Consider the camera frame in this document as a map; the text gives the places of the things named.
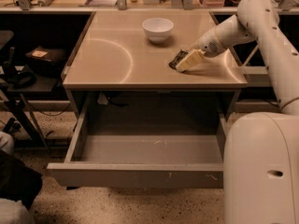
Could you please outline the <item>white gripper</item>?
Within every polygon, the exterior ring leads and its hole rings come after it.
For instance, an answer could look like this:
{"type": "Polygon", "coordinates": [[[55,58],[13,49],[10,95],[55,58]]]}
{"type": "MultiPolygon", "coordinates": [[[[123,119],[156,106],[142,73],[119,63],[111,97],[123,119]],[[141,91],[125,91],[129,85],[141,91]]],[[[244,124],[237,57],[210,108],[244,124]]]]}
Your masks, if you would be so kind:
{"type": "Polygon", "coordinates": [[[190,46],[190,52],[176,66],[176,70],[184,72],[204,60],[216,57],[226,51],[214,31],[208,31],[190,46]]]}

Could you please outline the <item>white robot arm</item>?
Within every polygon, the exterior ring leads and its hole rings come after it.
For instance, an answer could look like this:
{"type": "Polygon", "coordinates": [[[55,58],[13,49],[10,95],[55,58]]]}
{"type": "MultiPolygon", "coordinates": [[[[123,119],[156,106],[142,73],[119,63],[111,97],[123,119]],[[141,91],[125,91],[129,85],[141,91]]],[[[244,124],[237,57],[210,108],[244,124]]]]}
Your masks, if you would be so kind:
{"type": "Polygon", "coordinates": [[[223,153],[225,224],[299,224],[299,53],[271,0],[240,0],[236,13],[169,64],[185,72],[233,45],[255,42],[278,111],[237,119],[223,153]]]}

